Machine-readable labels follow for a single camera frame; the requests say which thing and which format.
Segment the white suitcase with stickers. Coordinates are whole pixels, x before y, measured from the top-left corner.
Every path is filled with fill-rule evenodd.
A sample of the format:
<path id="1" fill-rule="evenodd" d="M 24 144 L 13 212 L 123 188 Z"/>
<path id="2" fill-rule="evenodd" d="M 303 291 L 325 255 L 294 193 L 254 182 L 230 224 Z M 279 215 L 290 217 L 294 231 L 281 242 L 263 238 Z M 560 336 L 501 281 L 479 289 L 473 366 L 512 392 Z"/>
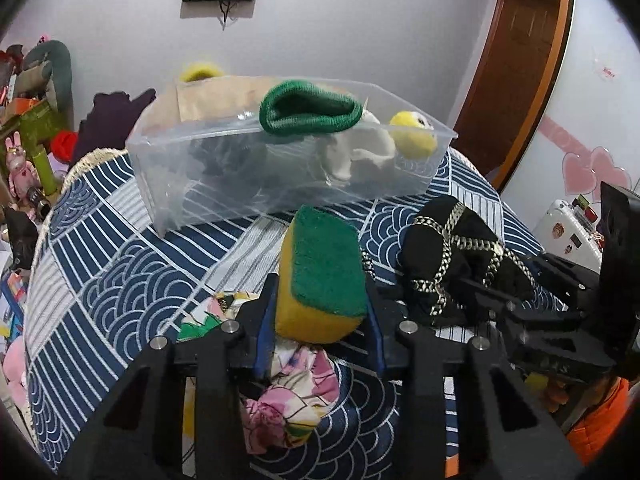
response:
<path id="1" fill-rule="evenodd" d="M 582 194 L 570 203 L 555 200 L 535 226 L 545 252 L 599 273 L 604 237 L 597 231 L 598 215 Z"/>

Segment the grey-green neck pillow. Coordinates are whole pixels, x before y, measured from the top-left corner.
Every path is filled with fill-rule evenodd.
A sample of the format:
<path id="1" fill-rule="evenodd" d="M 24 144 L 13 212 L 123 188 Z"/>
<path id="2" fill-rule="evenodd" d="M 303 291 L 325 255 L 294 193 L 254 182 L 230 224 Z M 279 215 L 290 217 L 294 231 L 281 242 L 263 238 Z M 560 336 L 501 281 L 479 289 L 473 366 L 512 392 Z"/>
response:
<path id="1" fill-rule="evenodd" d="M 65 112 L 72 100 L 72 81 L 70 51 L 62 41 L 49 40 L 23 58 L 16 90 L 21 94 L 43 91 L 50 107 Z"/>

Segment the pink rabbit doll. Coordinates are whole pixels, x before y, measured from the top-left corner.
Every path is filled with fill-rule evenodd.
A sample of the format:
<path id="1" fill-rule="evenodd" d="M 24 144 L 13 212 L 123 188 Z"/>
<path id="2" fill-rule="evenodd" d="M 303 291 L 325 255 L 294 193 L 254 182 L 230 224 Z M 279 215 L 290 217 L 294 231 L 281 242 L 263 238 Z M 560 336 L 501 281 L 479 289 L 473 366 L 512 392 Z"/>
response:
<path id="1" fill-rule="evenodd" d="M 9 189 L 17 203 L 26 198 L 30 188 L 40 187 L 37 170 L 27 158 L 18 131 L 6 137 L 6 169 L 9 173 Z"/>

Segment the clear plastic storage bin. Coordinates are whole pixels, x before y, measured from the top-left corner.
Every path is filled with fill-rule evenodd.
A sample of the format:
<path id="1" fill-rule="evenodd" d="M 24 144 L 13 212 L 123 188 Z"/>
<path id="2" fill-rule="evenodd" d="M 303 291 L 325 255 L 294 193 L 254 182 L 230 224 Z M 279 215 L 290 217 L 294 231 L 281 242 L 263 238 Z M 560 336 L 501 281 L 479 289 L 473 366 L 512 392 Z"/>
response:
<path id="1" fill-rule="evenodd" d="M 154 133 L 132 128 L 126 143 L 153 226 L 184 226 L 294 210 L 423 193 L 456 136 L 439 120 L 370 82 L 332 80 L 361 102 L 388 132 L 402 110 L 421 113 L 434 127 L 438 147 L 429 158 L 405 159 L 374 180 L 340 183 L 326 175 L 317 153 L 323 134 L 274 136 L 258 129 L 218 130 L 182 125 Z"/>

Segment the yellow plush arch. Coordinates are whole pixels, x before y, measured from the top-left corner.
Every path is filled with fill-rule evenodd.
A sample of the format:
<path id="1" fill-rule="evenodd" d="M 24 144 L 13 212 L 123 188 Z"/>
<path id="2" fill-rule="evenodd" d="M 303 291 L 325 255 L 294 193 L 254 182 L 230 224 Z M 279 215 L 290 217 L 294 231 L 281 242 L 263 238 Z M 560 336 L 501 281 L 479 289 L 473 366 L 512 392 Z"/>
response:
<path id="1" fill-rule="evenodd" d="M 182 82 L 193 82 L 224 76 L 224 71 L 214 63 L 194 62 L 186 66 L 180 74 Z"/>

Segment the red plush item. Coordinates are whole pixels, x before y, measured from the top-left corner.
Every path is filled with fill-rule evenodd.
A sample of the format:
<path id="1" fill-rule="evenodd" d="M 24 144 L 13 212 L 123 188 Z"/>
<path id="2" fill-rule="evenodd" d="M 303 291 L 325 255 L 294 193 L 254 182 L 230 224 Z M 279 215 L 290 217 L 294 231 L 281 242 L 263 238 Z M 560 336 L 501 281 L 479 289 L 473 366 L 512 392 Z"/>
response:
<path id="1" fill-rule="evenodd" d="M 54 158 L 62 164 L 69 165 L 72 162 L 78 133 L 70 130 L 59 131 L 50 141 L 50 151 Z"/>

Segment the pink plush toy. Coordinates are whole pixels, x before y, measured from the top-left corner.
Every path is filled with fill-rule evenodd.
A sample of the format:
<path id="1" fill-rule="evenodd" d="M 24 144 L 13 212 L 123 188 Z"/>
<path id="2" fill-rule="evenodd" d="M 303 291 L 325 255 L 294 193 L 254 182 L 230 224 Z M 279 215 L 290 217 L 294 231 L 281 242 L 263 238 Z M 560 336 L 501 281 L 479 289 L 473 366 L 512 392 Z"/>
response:
<path id="1" fill-rule="evenodd" d="M 11 399 L 16 407 L 23 411 L 28 404 L 26 353 L 23 336 L 16 337 L 9 345 L 4 356 L 2 370 L 8 382 Z"/>

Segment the white sliding door with hearts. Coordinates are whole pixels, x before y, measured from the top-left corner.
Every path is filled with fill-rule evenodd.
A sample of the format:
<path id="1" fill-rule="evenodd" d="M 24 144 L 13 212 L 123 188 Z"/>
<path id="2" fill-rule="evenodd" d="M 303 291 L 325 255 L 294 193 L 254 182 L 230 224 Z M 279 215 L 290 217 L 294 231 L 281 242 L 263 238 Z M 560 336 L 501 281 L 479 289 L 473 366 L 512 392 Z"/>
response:
<path id="1" fill-rule="evenodd" d="M 639 188 L 639 43 L 611 0 L 574 0 L 546 110 L 501 193 L 526 226 L 555 200 Z"/>

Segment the black cloth with chain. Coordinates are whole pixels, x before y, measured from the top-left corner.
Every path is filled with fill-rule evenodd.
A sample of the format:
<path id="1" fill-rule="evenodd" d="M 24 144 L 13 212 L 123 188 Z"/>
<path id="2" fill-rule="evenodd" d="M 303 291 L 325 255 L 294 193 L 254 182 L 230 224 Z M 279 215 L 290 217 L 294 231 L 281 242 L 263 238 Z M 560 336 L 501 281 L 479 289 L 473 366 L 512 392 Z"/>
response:
<path id="1" fill-rule="evenodd" d="M 362 253 L 370 306 L 384 304 L 427 327 L 486 320 L 473 304 L 476 288 L 515 302 L 532 301 L 537 291 L 524 259 L 451 195 L 422 207 L 383 207 L 364 234 Z"/>

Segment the brown wooden door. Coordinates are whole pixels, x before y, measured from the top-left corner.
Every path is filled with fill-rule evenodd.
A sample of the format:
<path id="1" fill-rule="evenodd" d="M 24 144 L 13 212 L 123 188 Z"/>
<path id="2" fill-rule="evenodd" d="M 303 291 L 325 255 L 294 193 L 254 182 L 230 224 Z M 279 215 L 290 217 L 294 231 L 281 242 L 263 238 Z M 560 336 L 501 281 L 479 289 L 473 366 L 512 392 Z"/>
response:
<path id="1" fill-rule="evenodd" d="M 454 146 L 503 190 L 548 103 L 573 0 L 497 0 Z"/>

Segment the green storage box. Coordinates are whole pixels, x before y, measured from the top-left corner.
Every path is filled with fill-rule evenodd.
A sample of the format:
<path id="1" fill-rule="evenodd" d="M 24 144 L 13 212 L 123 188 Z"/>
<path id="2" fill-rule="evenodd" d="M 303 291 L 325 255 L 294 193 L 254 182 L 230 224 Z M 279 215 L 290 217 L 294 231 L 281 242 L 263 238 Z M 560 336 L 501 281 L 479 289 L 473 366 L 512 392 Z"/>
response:
<path id="1" fill-rule="evenodd" d="M 54 110 L 48 101 L 41 101 L 1 127 L 1 156 L 6 154 L 6 138 L 12 138 L 15 131 L 20 133 L 21 144 L 27 155 L 32 156 L 38 145 L 48 146 L 60 131 L 69 128 L 63 112 Z"/>

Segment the yellow plush chick toy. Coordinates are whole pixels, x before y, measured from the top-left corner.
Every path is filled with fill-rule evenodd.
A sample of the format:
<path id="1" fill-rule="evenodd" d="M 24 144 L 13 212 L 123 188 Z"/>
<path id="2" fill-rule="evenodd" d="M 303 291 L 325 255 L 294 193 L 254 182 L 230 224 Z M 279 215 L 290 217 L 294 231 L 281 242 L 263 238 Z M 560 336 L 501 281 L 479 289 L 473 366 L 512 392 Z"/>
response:
<path id="1" fill-rule="evenodd" d="M 390 135 L 405 159 L 424 159 L 435 153 L 438 143 L 434 127 L 421 113 L 402 110 L 392 117 L 390 125 Z"/>

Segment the beige patchwork blanket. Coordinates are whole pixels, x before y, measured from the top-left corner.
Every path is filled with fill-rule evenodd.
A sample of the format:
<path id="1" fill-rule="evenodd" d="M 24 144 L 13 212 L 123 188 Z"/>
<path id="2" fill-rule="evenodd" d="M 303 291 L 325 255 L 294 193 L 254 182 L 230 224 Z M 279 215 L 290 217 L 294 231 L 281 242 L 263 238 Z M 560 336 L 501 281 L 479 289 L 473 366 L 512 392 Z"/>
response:
<path id="1" fill-rule="evenodd" d="M 177 82 L 149 105 L 134 130 L 154 133 L 182 125 L 218 130 L 252 130 L 260 127 L 260 103 L 266 93 L 286 80 L 306 80 L 324 90 L 356 99 L 332 80 L 286 79 L 269 76 L 222 76 L 193 82 Z"/>

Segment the floral patterned cloth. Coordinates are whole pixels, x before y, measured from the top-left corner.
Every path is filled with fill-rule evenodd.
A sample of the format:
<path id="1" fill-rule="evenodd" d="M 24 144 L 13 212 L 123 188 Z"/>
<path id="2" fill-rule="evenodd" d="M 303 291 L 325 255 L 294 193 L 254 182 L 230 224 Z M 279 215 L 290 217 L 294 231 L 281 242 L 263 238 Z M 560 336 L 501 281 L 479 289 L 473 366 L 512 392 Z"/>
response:
<path id="1" fill-rule="evenodd" d="M 178 341 L 204 336 L 222 321 L 236 318 L 242 305 L 256 300 L 252 292 L 217 292 L 188 313 Z M 297 448 L 306 443 L 340 396 L 340 381 L 326 352 L 276 336 L 268 385 L 259 393 L 240 393 L 246 452 L 262 455 L 270 448 Z M 186 381 L 182 423 L 182 462 L 194 458 L 195 379 Z"/>

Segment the green knitted glove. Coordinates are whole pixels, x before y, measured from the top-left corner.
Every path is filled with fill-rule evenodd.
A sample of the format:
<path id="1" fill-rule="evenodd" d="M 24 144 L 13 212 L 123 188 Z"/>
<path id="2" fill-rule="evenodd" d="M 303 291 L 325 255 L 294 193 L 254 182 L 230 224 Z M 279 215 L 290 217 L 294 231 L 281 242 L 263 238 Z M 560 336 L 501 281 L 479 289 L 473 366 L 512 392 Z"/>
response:
<path id="1" fill-rule="evenodd" d="M 362 112 L 362 104 L 351 96 L 306 80 L 286 80 L 266 93 L 258 118 L 266 133 L 285 138 L 348 130 L 360 122 Z"/>

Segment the dark purple garment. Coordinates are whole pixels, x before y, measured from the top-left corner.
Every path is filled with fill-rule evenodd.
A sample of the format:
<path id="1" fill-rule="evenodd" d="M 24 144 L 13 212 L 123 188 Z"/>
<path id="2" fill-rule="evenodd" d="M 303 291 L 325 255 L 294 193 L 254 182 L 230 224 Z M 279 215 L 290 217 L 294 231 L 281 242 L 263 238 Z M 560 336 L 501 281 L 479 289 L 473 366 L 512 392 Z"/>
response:
<path id="1" fill-rule="evenodd" d="M 135 98 L 123 91 L 97 93 L 92 110 L 79 124 L 70 166 L 98 148 L 122 150 L 134 124 L 155 99 L 154 89 L 145 90 Z"/>

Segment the white drawstring pouch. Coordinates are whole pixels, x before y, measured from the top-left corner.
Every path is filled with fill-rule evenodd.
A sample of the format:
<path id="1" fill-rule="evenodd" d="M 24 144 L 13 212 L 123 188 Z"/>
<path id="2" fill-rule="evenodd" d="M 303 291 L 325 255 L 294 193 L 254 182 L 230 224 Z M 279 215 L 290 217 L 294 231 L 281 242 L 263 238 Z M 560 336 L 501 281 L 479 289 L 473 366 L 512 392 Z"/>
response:
<path id="1" fill-rule="evenodd" d="M 324 134 L 317 153 L 326 175 L 340 183 L 374 180 L 394 166 L 396 146 L 390 133 L 368 110 L 351 129 Z"/>

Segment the blue patterned tablecloth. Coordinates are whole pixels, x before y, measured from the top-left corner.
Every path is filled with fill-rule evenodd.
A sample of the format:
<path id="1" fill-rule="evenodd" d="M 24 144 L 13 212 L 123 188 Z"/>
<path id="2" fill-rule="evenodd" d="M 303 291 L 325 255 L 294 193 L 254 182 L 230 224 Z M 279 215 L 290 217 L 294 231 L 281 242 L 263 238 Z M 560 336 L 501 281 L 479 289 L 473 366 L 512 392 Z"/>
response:
<path id="1" fill-rule="evenodd" d="M 277 269 L 287 212 L 158 235 L 130 159 L 73 180 L 56 203 L 25 307 L 26 379 L 37 448 L 58 469 L 111 386 L 155 336 L 175 339 L 215 294 L 258 292 Z M 271 479 L 383 479 L 390 472 L 400 385 L 364 367 L 359 334 L 334 353 L 340 398 L 299 448 L 252 460 Z"/>

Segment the green thermos bottle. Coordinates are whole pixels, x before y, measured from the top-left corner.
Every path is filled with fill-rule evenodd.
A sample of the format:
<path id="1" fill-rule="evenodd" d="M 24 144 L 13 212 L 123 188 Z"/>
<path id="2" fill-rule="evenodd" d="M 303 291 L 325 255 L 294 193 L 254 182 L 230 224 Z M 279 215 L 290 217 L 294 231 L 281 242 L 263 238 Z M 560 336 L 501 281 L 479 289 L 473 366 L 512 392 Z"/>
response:
<path id="1" fill-rule="evenodd" d="M 49 157 L 43 145 L 38 144 L 32 153 L 32 163 L 34 164 L 40 185 L 44 195 L 52 195 L 58 189 L 55 176 L 49 162 Z"/>

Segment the black flashlight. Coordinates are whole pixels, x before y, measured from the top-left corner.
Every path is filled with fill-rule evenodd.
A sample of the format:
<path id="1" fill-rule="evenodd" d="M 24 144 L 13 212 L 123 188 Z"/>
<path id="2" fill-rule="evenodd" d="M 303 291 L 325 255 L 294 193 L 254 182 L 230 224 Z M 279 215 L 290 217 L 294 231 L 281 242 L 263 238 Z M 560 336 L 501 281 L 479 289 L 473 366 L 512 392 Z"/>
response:
<path id="1" fill-rule="evenodd" d="M 36 217 L 40 221 L 43 221 L 45 218 L 47 218 L 47 215 L 50 214 L 50 211 L 52 209 L 52 205 L 47 197 L 42 194 L 39 188 L 35 188 L 34 186 L 29 188 L 26 194 L 26 198 L 30 203 L 30 206 L 34 208 Z"/>

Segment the yellow green sponge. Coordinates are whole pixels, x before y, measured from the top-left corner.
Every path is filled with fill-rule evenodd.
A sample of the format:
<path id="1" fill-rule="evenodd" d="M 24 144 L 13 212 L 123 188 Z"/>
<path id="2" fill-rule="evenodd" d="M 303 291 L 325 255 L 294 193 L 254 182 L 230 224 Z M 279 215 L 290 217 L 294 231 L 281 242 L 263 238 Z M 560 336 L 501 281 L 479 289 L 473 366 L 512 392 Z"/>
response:
<path id="1" fill-rule="evenodd" d="M 367 313 L 356 230 L 333 214 L 300 207 L 281 247 L 276 333 L 305 344 L 334 344 Z"/>

